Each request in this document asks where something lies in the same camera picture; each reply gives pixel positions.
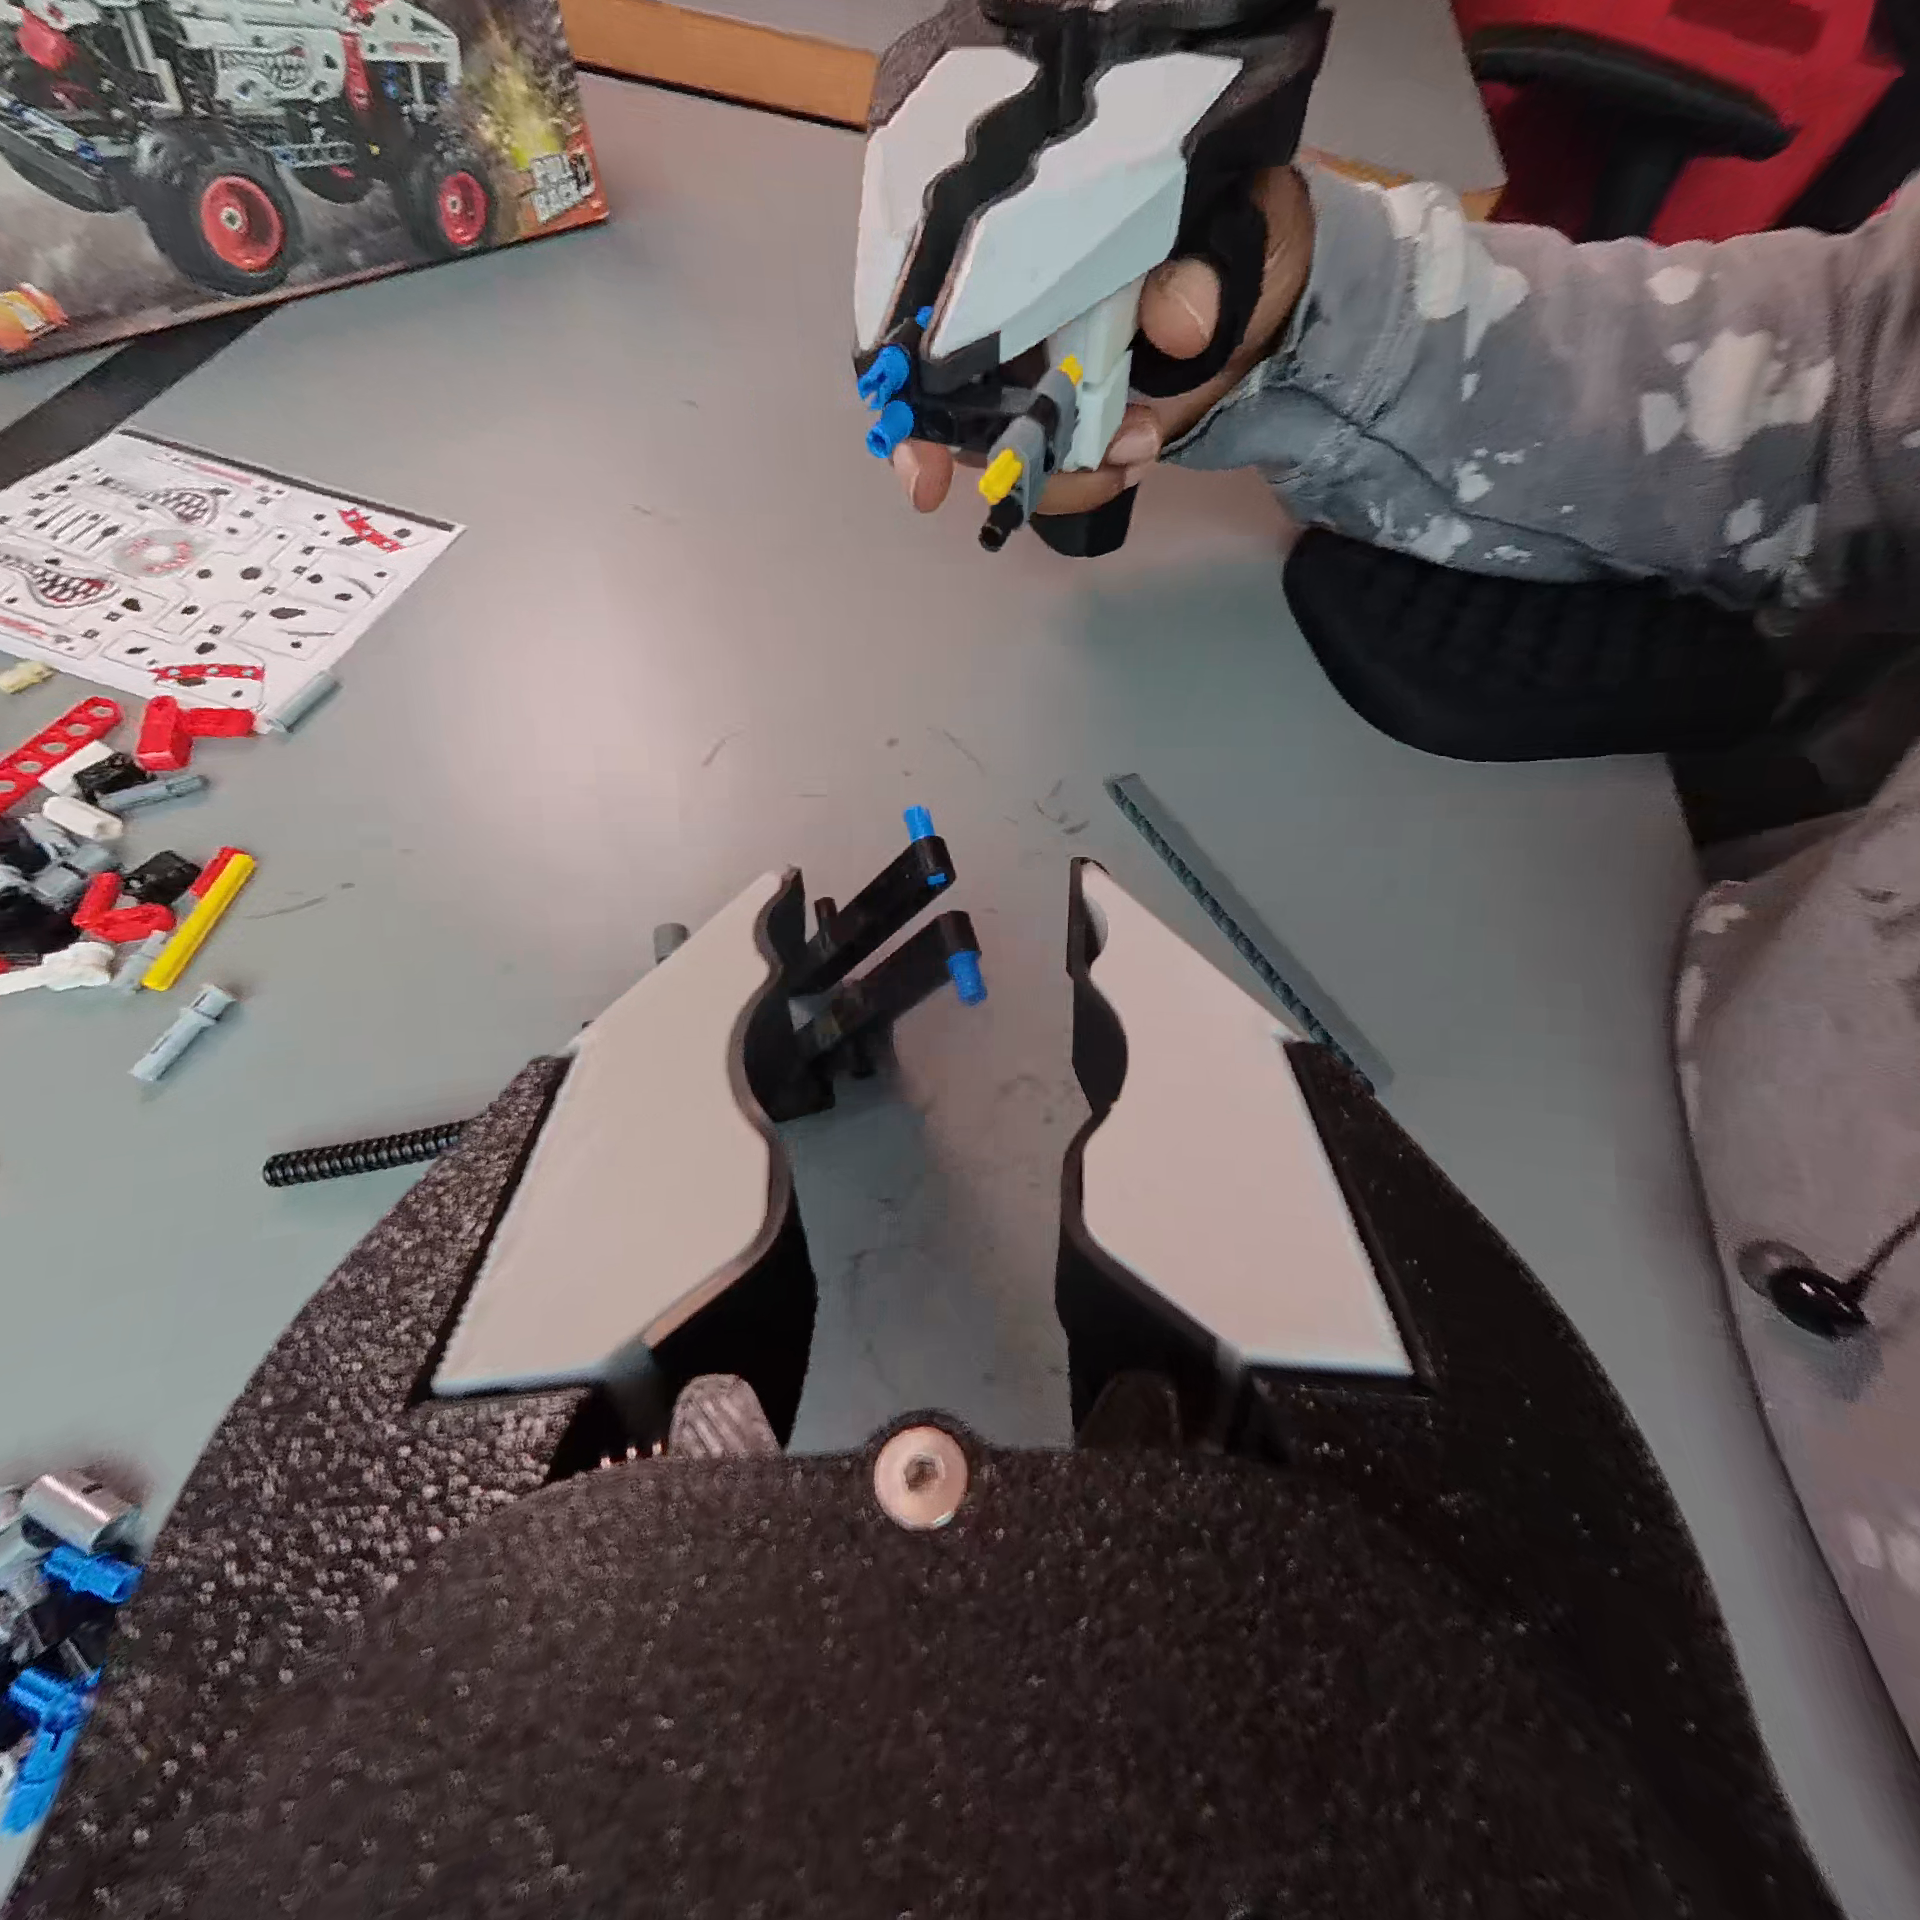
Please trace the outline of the person's right hand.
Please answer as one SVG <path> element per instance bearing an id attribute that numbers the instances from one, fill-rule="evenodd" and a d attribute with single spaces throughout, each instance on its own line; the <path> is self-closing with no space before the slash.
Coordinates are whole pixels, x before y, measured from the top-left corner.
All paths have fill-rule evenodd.
<path id="1" fill-rule="evenodd" d="M 1101 558 L 1128 539 L 1131 481 L 1277 347 L 1304 298 L 1309 185 L 1295 159 L 1244 177 L 1256 139 L 1251 125 L 1195 128 L 1170 255 L 1001 365 L 1013 379 L 1066 351 L 1083 365 L 1075 443 L 1028 518 L 1055 550 Z"/>

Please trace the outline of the sticker sheet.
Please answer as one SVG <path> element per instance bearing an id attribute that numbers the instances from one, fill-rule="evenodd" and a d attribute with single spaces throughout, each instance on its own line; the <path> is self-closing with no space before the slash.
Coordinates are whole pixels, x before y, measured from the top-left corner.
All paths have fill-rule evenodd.
<path id="1" fill-rule="evenodd" d="M 465 536 L 131 427 L 3 488 L 3 658 L 277 707 Z"/>

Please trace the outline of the pile of blue black pins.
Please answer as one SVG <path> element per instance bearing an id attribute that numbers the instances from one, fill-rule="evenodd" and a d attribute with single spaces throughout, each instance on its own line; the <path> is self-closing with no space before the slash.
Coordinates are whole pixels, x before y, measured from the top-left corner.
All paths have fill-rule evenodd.
<path id="1" fill-rule="evenodd" d="M 138 1506 L 85 1471 L 3 1484 L 3 1836 L 51 1810 L 139 1585 Z"/>

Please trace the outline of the person's right forearm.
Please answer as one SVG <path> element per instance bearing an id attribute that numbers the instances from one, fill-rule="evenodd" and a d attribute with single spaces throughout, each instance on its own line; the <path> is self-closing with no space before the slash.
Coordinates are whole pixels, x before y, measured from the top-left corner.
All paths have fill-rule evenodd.
<path id="1" fill-rule="evenodd" d="M 1687 246 L 1307 191 L 1304 298 L 1172 463 L 1464 571 L 1918 634 L 1918 180 L 1840 234 Z"/>

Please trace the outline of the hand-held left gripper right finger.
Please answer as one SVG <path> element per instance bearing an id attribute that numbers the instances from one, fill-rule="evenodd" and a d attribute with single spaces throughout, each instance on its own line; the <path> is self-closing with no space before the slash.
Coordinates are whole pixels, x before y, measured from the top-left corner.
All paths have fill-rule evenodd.
<path id="1" fill-rule="evenodd" d="M 1414 1346 L 1301 1068 L 1334 1068 L 1101 862 L 1069 874 L 1070 1068 L 1058 1319 L 1075 1433 L 1120 1379 L 1223 1440 L 1263 1379 L 1414 1388 Z"/>

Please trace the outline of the red black office chair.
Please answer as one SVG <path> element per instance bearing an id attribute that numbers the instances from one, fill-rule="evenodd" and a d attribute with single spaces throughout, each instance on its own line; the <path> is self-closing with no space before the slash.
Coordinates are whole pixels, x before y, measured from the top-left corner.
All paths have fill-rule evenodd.
<path id="1" fill-rule="evenodd" d="M 1918 4 L 1453 4 L 1505 185 L 1573 240 L 1844 228 L 1918 164 Z"/>

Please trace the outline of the grey black toy brick assembly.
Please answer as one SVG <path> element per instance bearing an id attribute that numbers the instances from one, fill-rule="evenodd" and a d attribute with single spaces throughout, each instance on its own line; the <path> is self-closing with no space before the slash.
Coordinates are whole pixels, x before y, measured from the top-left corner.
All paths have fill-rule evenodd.
<path id="1" fill-rule="evenodd" d="M 921 803 L 901 821 L 903 850 L 845 903 L 816 896 L 814 935 L 784 963 L 793 1050 L 774 1087 L 777 1119 L 830 1110 L 835 1074 L 867 1077 L 879 1038 L 937 989 L 985 1003 L 980 936 L 946 903 L 956 877 L 946 841 Z"/>

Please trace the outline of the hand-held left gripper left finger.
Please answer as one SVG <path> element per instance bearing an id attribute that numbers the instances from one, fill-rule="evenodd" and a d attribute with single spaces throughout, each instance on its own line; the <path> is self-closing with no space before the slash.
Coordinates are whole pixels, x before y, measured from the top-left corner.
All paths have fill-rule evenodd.
<path id="1" fill-rule="evenodd" d="M 560 1050 L 430 1395 L 596 1391 L 637 1447 L 732 1374 L 793 1440 L 818 1283 L 766 1107 L 793 1063 L 804 871 L 771 869 Z"/>

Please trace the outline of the grey axle pin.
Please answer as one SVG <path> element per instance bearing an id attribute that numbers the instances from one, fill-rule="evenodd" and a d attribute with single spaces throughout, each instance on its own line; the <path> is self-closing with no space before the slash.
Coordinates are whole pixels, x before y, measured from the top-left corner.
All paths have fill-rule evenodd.
<path id="1" fill-rule="evenodd" d="M 131 1063 L 131 1077 L 145 1087 L 160 1083 L 235 1004 L 238 999 L 221 987 L 200 987 L 162 1034 Z"/>

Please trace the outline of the long grey toy beam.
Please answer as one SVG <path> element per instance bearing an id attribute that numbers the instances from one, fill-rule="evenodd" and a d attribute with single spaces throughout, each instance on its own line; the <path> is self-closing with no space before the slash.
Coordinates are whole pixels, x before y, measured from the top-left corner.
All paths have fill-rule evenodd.
<path id="1" fill-rule="evenodd" d="M 1202 850 L 1148 782 L 1140 772 L 1122 772 L 1108 778 L 1103 791 L 1157 862 L 1205 911 L 1246 972 L 1256 977 L 1261 989 L 1286 1013 L 1289 1025 L 1314 1043 L 1332 1050 L 1371 1090 L 1384 1090 L 1393 1074 L 1379 1043 L 1343 1013 L 1334 997 L 1277 936 L 1235 877 Z"/>

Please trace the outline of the yellow toy axle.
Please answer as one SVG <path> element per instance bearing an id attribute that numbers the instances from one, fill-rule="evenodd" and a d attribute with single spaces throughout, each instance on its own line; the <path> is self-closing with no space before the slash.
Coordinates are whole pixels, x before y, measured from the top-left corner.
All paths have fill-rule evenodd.
<path id="1" fill-rule="evenodd" d="M 203 953 L 212 929 L 221 925 L 235 896 L 250 882 L 259 862 L 250 851 L 221 850 L 203 877 L 189 888 L 189 911 L 139 972 L 139 989 L 171 991 L 193 960 Z"/>

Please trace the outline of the pile of red white pieces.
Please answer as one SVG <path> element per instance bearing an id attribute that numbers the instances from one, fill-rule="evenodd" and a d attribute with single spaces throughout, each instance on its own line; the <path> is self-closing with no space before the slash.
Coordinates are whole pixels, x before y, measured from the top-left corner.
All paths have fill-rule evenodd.
<path id="1" fill-rule="evenodd" d="M 205 859 L 133 854 L 131 820 L 193 801 L 205 740 L 250 738 L 250 704 L 157 691 L 115 745 L 125 707 L 88 695 L 3 758 L 3 997 L 139 989 L 139 972 L 189 911 Z"/>

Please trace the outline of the toy set box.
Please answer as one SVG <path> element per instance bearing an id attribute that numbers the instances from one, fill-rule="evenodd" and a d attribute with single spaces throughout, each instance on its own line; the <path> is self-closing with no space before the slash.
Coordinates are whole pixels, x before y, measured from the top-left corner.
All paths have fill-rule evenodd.
<path id="1" fill-rule="evenodd" d="M 3 4 L 3 370 L 606 219 L 557 4 Z"/>

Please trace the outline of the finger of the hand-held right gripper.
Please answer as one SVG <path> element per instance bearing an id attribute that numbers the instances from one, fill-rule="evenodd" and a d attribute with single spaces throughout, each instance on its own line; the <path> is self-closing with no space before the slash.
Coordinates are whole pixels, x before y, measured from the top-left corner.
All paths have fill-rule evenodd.
<path id="1" fill-rule="evenodd" d="M 1162 260 L 1185 139 L 1240 68 L 1240 54 L 1170 51 L 1094 75 L 1083 116 L 962 221 L 923 370 L 991 371 Z"/>
<path id="2" fill-rule="evenodd" d="M 1044 334 L 1052 79 L 1006 45 L 959 45 L 867 132 L 852 279 L 854 371 L 901 347 L 917 394 L 1001 394 Z"/>

